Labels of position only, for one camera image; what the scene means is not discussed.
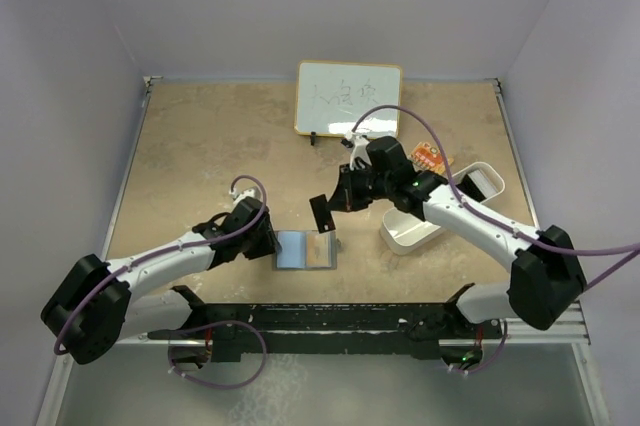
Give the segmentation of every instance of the white wall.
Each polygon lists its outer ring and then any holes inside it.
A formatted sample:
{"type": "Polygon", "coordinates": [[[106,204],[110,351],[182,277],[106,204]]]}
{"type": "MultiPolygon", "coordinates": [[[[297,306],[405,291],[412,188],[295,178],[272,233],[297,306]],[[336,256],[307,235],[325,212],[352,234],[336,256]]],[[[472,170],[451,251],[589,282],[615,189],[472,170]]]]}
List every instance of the white wall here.
{"type": "Polygon", "coordinates": [[[548,0],[106,0],[145,74],[294,77],[301,59],[407,77],[504,74],[548,0]]]}
{"type": "MultiPolygon", "coordinates": [[[[505,81],[543,225],[580,247],[640,240],[640,0],[551,0],[505,81]]],[[[588,278],[608,260],[583,259],[588,278]]],[[[615,424],[640,417],[640,262],[584,295],[615,424]]]]}
{"type": "Polygon", "coordinates": [[[141,73],[100,0],[0,0],[0,422],[35,421],[52,365],[40,310],[99,251],[141,73]]]}

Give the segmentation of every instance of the whiteboard stand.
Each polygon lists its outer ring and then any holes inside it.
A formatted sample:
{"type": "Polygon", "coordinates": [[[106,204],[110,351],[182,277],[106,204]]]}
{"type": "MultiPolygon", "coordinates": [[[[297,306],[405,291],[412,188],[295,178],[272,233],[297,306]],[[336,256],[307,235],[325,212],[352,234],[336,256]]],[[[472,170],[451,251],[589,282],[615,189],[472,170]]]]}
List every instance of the whiteboard stand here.
{"type": "MultiPolygon", "coordinates": [[[[298,66],[298,134],[343,136],[375,106],[400,104],[402,68],[396,65],[302,61],[298,66]]],[[[376,111],[358,131],[371,138],[398,135],[394,109],[376,111]]]]}

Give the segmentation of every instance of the beige table surface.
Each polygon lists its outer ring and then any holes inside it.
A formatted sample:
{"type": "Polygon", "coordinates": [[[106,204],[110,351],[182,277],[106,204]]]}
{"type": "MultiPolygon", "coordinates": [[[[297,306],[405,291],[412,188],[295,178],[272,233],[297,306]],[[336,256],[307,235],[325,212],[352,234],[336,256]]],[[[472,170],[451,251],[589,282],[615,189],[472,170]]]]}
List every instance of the beige table surface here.
{"type": "MultiPolygon", "coordinates": [[[[159,246],[230,210],[229,183],[243,173],[266,186],[275,229],[315,229],[308,200],[331,195],[348,152],[338,138],[319,138],[311,147],[294,132],[295,89],[294,83],[157,84],[108,257],[159,246]]],[[[402,104],[433,125],[454,170],[491,164],[506,182],[492,207],[531,224],[491,84],[405,83],[402,104]]],[[[400,118],[399,139],[407,152],[430,140],[408,116],[400,118]]],[[[334,213],[343,246],[337,270],[274,271],[270,257],[239,257],[176,284],[208,302],[430,302],[469,282],[507,279],[493,259],[451,233],[410,255],[393,254],[379,234],[390,207],[378,201],[366,211],[334,213]]]]}

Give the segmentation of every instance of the purple wire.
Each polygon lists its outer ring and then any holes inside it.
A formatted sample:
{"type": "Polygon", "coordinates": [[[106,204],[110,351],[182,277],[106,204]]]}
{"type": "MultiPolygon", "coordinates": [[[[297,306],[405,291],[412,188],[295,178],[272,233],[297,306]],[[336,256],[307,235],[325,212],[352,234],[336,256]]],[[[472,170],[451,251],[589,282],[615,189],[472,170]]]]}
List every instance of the purple wire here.
{"type": "MultiPolygon", "coordinates": [[[[258,188],[260,189],[260,192],[262,193],[262,204],[260,205],[260,209],[258,210],[258,214],[256,214],[255,218],[253,218],[251,221],[249,221],[247,224],[245,224],[243,227],[241,227],[237,231],[234,231],[234,232],[229,233],[229,234],[225,234],[224,236],[219,236],[217,238],[211,238],[211,239],[204,239],[202,241],[191,241],[189,243],[183,243],[182,244],[182,249],[185,249],[185,248],[196,248],[198,246],[208,246],[210,244],[217,243],[219,241],[226,241],[227,239],[235,238],[236,236],[239,236],[242,233],[248,231],[258,221],[260,221],[260,218],[262,217],[262,215],[264,214],[264,211],[266,209],[267,191],[266,191],[264,185],[260,181],[258,181],[253,176],[249,176],[248,174],[241,174],[240,176],[236,177],[231,182],[231,189],[233,189],[234,186],[236,185],[236,183],[238,181],[240,181],[241,179],[248,179],[250,181],[253,181],[258,186],[258,188]]],[[[60,330],[60,333],[56,337],[56,341],[55,341],[55,343],[53,345],[53,354],[55,354],[56,356],[62,356],[62,355],[67,354],[69,352],[69,350],[67,350],[67,349],[62,349],[62,341],[63,341],[64,337],[67,335],[67,332],[69,331],[69,329],[71,328],[71,325],[76,320],[76,318],[80,315],[82,310],[87,306],[87,304],[89,304],[89,302],[100,291],[102,291],[111,281],[113,281],[115,278],[117,278],[121,274],[124,274],[125,272],[129,271],[131,268],[135,268],[136,266],[140,266],[142,263],[144,263],[146,261],[149,261],[151,259],[155,259],[155,258],[157,258],[159,256],[163,256],[165,254],[172,253],[174,251],[178,251],[180,249],[181,249],[181,246],[173,245],[173,246],[167,246],[166,248],[161,248],[161,249],[157,249],[155,251],[151,251],[150,253],[147,253],[144,256],[140,256],[139,258],[134,259],[133,261],[131,261],[131,264],[129,266],[122,266],[121,268],[113,271],[107,277],[105,277],[102,281],[100,281],[91,291],[89,291],[89,294],[87,294],[82,299],[82,301],[80,301],[80,303],[78,303],[78,306],[76,306],[76,308],[71,312],[71,314],[67,318],[67,321],[64,323],[64,325],[62,326],[62,329],[60,330]]]]}
{"type": "Polygon", "coordinates": [[[451,191],[453,192],[453,195],[460,202],[460,204],[462,204],[464,206],[465,209],[467,209],[469,212],[471,212],[472,214],[474,214],[478,218],[480,218],[480,219],[486,221],[487,223],[490,223],[490,224],[502,229],[503,231],[508,232],[509,234],[514,234],[516,237],[518,237],[520,239],[524,239],[528,243],[531,243],[531,244],[533,244],[533,245],[535,245],[535,246],[537,246],[537,247],[539,247],[541,249],[544,249],[544,250],[552,252],[552,253],[564,254],[564,255],[567,255],[567,256],[614,256],[614,255],[617,255],[617,254],[631,253],[628,256],[622,258],[620,261],[618,261],[616,264],[611,266],[609,269],[604,271],[600,276],[598,276],[596,279],[594,279],[591,283],[589,283],[587,285],[587,290],[591,289],[593,286],[595,286],[595,284],[598,284],[600,281],[602,281],[603,279],[608,277],[611,273],[613,273],[613,272],[617,271],[618,269],[620,269],[622,266],[624,266],[626,263],[631,261],[633,258],[635,258],[640,253],[640,243],[633,243],[633,244],[629,244],[627,246],[618,246],[618,247],[615,247],[615,248],[605,248],[605,249],[567,249],[567,248],[559,248],[557,246],[551,246],[551,245],[543,243],[542,241],[540,241],[540,240],[538,240],[536,238],[532,238],[531,236],[529,236],[529,235],[527,235],[527,234],[525,234],[525,233],[523,233],[521,231],[518,231],[517,229],[512,228],[511,226],[509,226],[508,224],[503,223],[502,221],[494,219],[494,218],[492,218],[490,216],[487,216],[483,212],[478,211],[473,206],[471,206],[467,201],[463,200],[462,195],[460,194],[460,191],[455,186],[455,181],[453,179],[453,173],[451,172],[451,166],[449,165],[449,160],[447,159],[447,155],[444,152],[444,148],[442,147],[442,143],[440,142],[440,138],[438,138],[438,135],[433,130],[433,128],[431,126],[429,126],[429,124],[424,119],[422,119],[418,114],[414,113],[413,111],[411,111],[411,110],[409,110],[409,109],[407,109],[407,108],[405,108],[403,106],[395,106],[395,105],[391,105],[391,104],[386,104],[386,105],[382,105],[382,106],[376,106],[375,108],[371,108],[369,111],[364,113],[360,117],[360,119],[358,119],[358,121],[356,121],[356,124],[353,126],[351,131],[355,132],[356,129],[358,128],[358,126],[360,125],[360,123],[367,116],[369,116],[371,113],[374,113],[374,112],[379,111],[381,109],[396,109],[398,111],[402,111],[403,113],[406,113],[409,116],[412,116],[413,118],[415,118],[420,124],[422,124],[422,126],[425,127],[425,129],[427,131],[429,131],[429,134],[431,134],[431,136],[433,137],[433,140],[436,142],[436,145],[438,146],[438,149],[440,150],[440,154],[442,155],[442,160],[443,160],[443,163],[444,163],[444,168],[445,168],[447,180],[449,181],[449,186],[451,187],[451,191]]]}
{"type": "Polygon", "coordinates": [[[463,375],[467,376],[468,374],[479,373],[483,369],[486,369],[491,364],[493,364],[498,359],[498,357],[500,357],[502,352],[504,351],[504,347],[507,344],[507,337],[509,336],[509,325],[507,324],[507,321],[506,320],[503,321],[502,324],[503,324],[502,338],[500,338],[500,343],[498,343],[498,347],[496,348],[496,350],[493,352],[493,354],[491,355],[491,357],[489,359],[487,359],[486,361],[483,361],[478,366],[476,366],[475,368],[470,369],[470,370],[454,368],[451,371],[455,371],[456,373],[460,373],[460,374],[463,374],[463,375]]]}
{"type": "Polygon", "coordinates": [[[593,288],[594,286],[600,284],[602,281],[604,281],[605,279],[607,279],[609,276],[611,276],[613,273],[615,273],[617,270],[619,270],[622,266],[624,266],[625,264],[627,264],[629,261],[631,261],[633,258],[635,258],[636,256],[638,256],[640,254],[640,251],[634,251],[632,253],[627,254],[626,256],[624,256],[623,258],[621,258],[617,263],[615,263],[613,266],[610,266],[608,269],[606,269],[604,272],[600,273],[598,276],[596,276],[594,279],[592,279],[589,284],[587,284],[587,287],[585,289],[585,291],[589,291],[591,288],[593,288]]]}
{"type": "Polygon", "coordinates": [[[187,373],[185,373],[184,371],[182,371],[178,365],[176,364],[176,362],[171,358],[171,344],[169,344],[169,349],[167,350],[167,358],[169,359],[169,366],[171,366],[171,369],[174,370],[179,376],[181,376],[182,378],[191,381],[192,383],[195,384],[199,384],[200,386],[206,386],[208,388],[212,388],[212,389],[220,389],[223,391],[228,391],[230,389],[238,389],[238,388],[242,388],[248,384],[253,383],[258,376],[260,376],[260,374],[262,373],[262,370],[264,369],[265,365],[267,364],[267,343],[265,342],[264,338],[262,337],[262,335],[260,334],[260,331],[258,331],[256,328],[254,328],[252,325],[250,325],[249,323],[245,323],[244,321],[237,321],[235,319],[230,319],[228,321],[216,321],[215,323],[210,323],[210,324],[206,324],[204,326],[198,326],[197,328],[190,328],[190,329],[178,329],[175,331],[171,331],[171,333],[180,333],[180,334],[192,334],[192,333],[196,333],[198,331],[204,331],[206,329],[211,329],[211,328],[217,328],[219,326],[225,326],[228,324],[236,324],[238,326],[242,326],[243,328],[248,329],[249,331],[251,331],[253,334],[256,335],[256,337],[258,338],[258,341],[260,341],[260,347],[262,348],[262,360],[260,361],[260,366],[258,367],[258,370],[253,374],[253,376],[251,376],[248,379],[245,379],[244,381],[241,381],[240,383],[236,383],[236,384],[218,384],[218,383],[213,383],[211,381],[205,381],[204,379],[199,379],[196,378],[194,376],[190,376],[187,373]]]}

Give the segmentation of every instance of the purple cable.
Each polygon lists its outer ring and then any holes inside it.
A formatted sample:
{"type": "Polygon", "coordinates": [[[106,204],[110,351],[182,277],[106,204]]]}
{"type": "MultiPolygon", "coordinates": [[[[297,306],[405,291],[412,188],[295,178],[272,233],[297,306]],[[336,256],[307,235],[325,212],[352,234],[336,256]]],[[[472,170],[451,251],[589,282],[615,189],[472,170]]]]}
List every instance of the purple cable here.
{"type": "MultiPolygon", "coordinates": [[[[217,243],[219,241],[225,241],[227,239],[235,238],[236,236],[239,236],[240,234],[242,234],[242,233],[246,232],[247,230],[249,230],[250,228],[252,228],[258,221],[260,221],[260,218],[262,217],[262,215],[264,214],[264,211],[266,209],[267,191],[266,191],[264,185],[260,181],[258,181],[253,176],[249,176],[247,174],[241,174],[240,176],[236,177],[231,182],[231,189],[233,189],[234,186],[236,185],[236,183],[238,181],[240,181],[241,179],[248,179],[250,181],[253,181],[258,186],[258,188],[260,189],[260,192],[262,193],[262,204],[260,205],[260,209],[258,210],[258,214],[256,214],[255,218],[253,218],[251,221],[249,221],[247,224],[245,224],[243,227],[241,227],[237,231],[234,231],[234,232],[229,233],[229,234],[225,234],[224,236],[220,236],[220,237],[217,237],[217,238],[204,239],[202,241],[191,241],[190,243],[184,243],[184,244],[182,244],[182,249],[185,249],[185,248],[196,248],[198,246],[208,246],[210,244],[217,243]]],[[[115,278],[117,278],[121,274],[124,274],[126,271],[129,271],[131,268],[135,268],[136,266],[140,266],[142,263],[144,263],[146,261],[149,261],[151,259],[155,259],[158,256],[163,256],[165,254],[169,254],[169,253],[172,253],[174,251],[178,251],[179,249],[180,249],[180,246],[173,245],[173,246],[167,246],[166,248],[162,248],[162,249],[157,249],[155,251],[151,251],[150,253],[145,254],[144,256],[140,256],[139,258],[133,260],[129,266],[123,266],[123,267],[115,270],[114,272],[110,273],[107,277],[105,277],[102,281],[100,281],[91,291],[89,291],[89,294],[87,294],[82,299],[82,301],[80,301],[78,306],[76,306],[76,308],[71,312],[71,314],[67,318],[67,321],[64,323],[64,326],[62,326],[62,329],[60,330],[60,333],[56,337],[56,341],[55,341],[55,343],[53,345],[53,354],[55,354],[56,356],[62,356],[62,355],[67,354],[69,352],[67,349],[62,349],[62,341],[63,341],[64,337],[67,335],[67,332],[69,331],[69,329],[71,328],[71,325],[76,320],[76,318],[80,315],[82,310],[87,306],[87,304],[89,304],[89,302],[100,291],[102,291],[111,281],[113,281],[115,278]]]]}
{"type": "Polygon", "coordinates": [[[483,369],[486,369],[491,364],[493,364],[498,359],[498,357],[502,354],[502,351],[504,351],[504,346],[505,344],[507,344],[507,337],[509,336],[509,326],[507,322],[503,321],[502,324],[503,324],[502,338],[500,338],[500,343],[498,343],[498,347],[496,348],[496,350],[493,352],[493,354],[489,359],[487,359],[486,361],[483,361],[482,363],[480,363],[478,366],[476,366],[471,370],[454,368],[454,369],[451,369],[451,371],[455,371],[456,373],[460,373],[460,374],[463,374],[464,376],[467,376],[469,374],[479,373],[483,369]]]}
{"type": "Polygon", "coordinates": [[[196,378],[194,376],[190,376],[187,373],[185,373],[184,371],[182,371],[178,365],[176,364],[176,362],[171,358],[171,345],[169,344],[169,349],[167,350],[167,357],[169,359],[169,366],[171,366],[171,369],[169,370],[170,372],[173,370],[175,371],[178,376],[191,381],[192,383],[195,384],[199,384],[200,386],[206,386],[208,388],[212,388],[212,389],[221,389],[223,391],[228,391],[230,389],[238,389],[238,388],[242,388],[250,383],[253,383],[258,376],[260,376],[260,373],[262,373],[262,370],[264,369],[265,365],[267,364],[267,343],[265,342],[264,338],[262,337],[262,335],[260,334],[260,332],[254,328],[253,326],[251,326],[249,323],[245,323],[243,321],[237,321],[235,319],[230,319],[228,321],[217,321],[215,323],[211,323],[211,324],[206,324],[204,326],[198,326],[197,328],[190,328],[190,329],[178,329],[176,331],[171,331],[171,333],[181,333],[181,334],[191,334],[191,333],[196,333],[198,331],[204,331],[206,329],[211,329],[211,328],[217,328],[219,326],[225,326],[228,324],[236,324],[238,326],[242,326],[243,328],[248,329],[249,331],[251,331],[253,334],[256,335],[256,337],[258,338],[258,341],[260,341],[260,347],[262,348],[262,361],[260,362],[260,366],[258,367],[258,370],[253,374],[253,376],[251,376],[248,379],[245,379],[244,381],[241,381],[240,383],[236,383],[236,384],[218,384],[218,383],[213,383],[211,381],[205,381],[204,379],[199,379],[196,378]]]}
{"type": "Polygon", "coordinates": [[[386,105],[382,105],[382,106],[376,106],[375,108],[371,108],[369,111],[364,113],[360,117],[360,119],[358,119],[358,121],[356,121],[356,124],[353,126],[351,131],[355,132],[356,129],[358,128],[358,126],[360,125],[360,123],[367,116],[369,116],[371,113],[374,113],[374,112],[379,111],[381,109],[396,109],[398,111],[402,111],[403,113],[406,113],[409,116],[412,116],[413,118],[415,118],[420,124],[422,124],[422,126],[425,127],[425,129],[427,131],[429,131],[429,134],[431,134],[431,136],[433,137],[433,140],[436,142],[436,145],[438,146],[438,149],[440,149],[440,154],[442,154],[442,160],[443,160],[443,163],[444,163],[444,168],[445,168],[447,180],[449,181],[449,186],[451,187],[451,191],[453,192],[453,195],[460,202],[460,204],[462,204],[465,207],[465,209],[467,209],[469,212],[471,212],[472,214],[474,214],[478,218],[486,221],[487,223],[493,224],[494,226],[502,229],[503,231],[508,232],[509,234],[514,234],[516,237],[518,237],[520,239],[524,239],[528,243],[531,243],[531,244],[533,244],[535,246],[538,246],[541,249],[544,249],[544,250],[552,252],[552,253],[564,254],[564,255],[567,255],[567,256],[614,256],[614,255],[617,255],[617,254],[631,253],[628,256],[625,256],[624,258],[622,258],[620,261],[618,261],[616,264],[611,266],[604,273],[602,273],[600,276],[598,276],[596,279],[594,279],[591,283],[589,283],[587,285],[587,290],[591,289],[593,286],[595,286],[595,284],[599,283],[604,278],[608,277],[611,273],[617,271],[622,266],[624,266],[626,263],[628,263],[633,258],[635,258],[638,254],[640,254],[640,243],[633,243],[633,244],[629,244],[627,246],[618,246],[618,247],[615,247],[615,248],[605,248],[605,249],[567,249],[567,248],[559,248],[557,246],[551,246],[551,245],[543,243],[542,241],[540,241],[538,239],[532,238],[531,236],[529,236],[529,235],[527,235],[527,234],[525,234],[525,233],[523,233],[521,231],[514,230],[514,228],[512,228],[508,224],[505,224],[502,221],[498,221],[497,219],[494,219],[494,218],[492,218],[490,216],[487,216],[486,214],[482,213],[481,211],[478,211],[473,206],[471,206],[467,201],[463,200],[462,195],[460,194],[460,191],[455,186],[455,181],[453,179],[453,173],[451,172],[451,166],[449,165],[449,160],[447,159],[447,155],[444,152],[444,148],[442,147],[442,143],[440,142],[440,138],[438,138],[438,135],[433,130],[433,128],[431,126],[429,126],[429,124],[424,119],[422,119],[418,114],[416,114],[413,111],[411,111],[411,110],[409,110],[407,108],[404,108],[402,106],[395,106],[395,105],[391,105],[391,104],[386,104],[386,105]]]}

